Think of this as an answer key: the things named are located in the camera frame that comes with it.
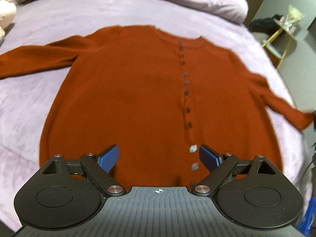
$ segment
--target cardigan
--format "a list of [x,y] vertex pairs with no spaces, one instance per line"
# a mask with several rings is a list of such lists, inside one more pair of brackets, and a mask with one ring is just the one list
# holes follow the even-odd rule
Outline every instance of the cardigan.
[[206,144],[243,160],[282,162],[266,106],[298,130],[313,120],[277,97],[230,50],[153,26],[106,27],[0,56],[0,78],[70,67],[47,116],[40,164],[116,144],[114,178],[130,186],[189,186],[209,172]]

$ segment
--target ribbed surface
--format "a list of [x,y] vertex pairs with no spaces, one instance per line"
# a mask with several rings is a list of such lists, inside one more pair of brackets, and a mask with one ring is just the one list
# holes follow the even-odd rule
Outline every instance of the ribbed surface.
[[107,200],[89,222],[63,231],[25,227],[18,237],[303,237],[293,227],[254,231],[224,218],[209,198],[190,194],[186,188],[133,187],[122,197]]
[[100,157],[99,166],[107,173],[115,166],[119,159],[119,149],[115,146],[113,149]]

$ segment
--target blue object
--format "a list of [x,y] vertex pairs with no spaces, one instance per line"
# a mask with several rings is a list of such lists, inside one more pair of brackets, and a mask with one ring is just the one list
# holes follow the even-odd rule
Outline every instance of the blue object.
[[210,148],[206,148],[205,145],[200,147],[199,156],[200,161],[209,172],[213,172],[223,162],[223,157],[221,155]]
[[100,156],[99,166],[107,173],[115,166],[119,159],[119,147],[115,145],[110,150],[106,151],[105,154]]
[[315,212],[316,212],[316,198],[311,198],[309,201],[305,216],[296,227],[305,236],[309,236],[311,233],[311,226],[314,221]]

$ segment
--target circular pad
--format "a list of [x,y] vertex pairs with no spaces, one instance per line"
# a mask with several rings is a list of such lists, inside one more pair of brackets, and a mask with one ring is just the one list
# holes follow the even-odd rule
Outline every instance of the circular pad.
[[41,190],[36,199],[45,207],[57,208],[68,204],[73,197],[72,190],[62,186],[53,186]]
[[250,204],[261,208],[275,206],[281,201],[281,195],[276,190],[265,186],[249,188],[244,197]]

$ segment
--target neckline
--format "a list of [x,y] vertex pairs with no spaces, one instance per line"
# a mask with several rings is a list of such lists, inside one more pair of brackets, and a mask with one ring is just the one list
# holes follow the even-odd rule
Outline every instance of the neckline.
[[149,25],[149,28],[153,32],[155,32],[161,39],[175,45],[182,45],[184,47],[191,47],[191,48],[199,48],[206,45],[206,42],[207,42],[206,39],[204,39],[202,36],[195,39],[184,38],[184,37],[175,36],[171,33],[162,31],[161,29],[156,28],[155,26],[152,26],[152,25]]

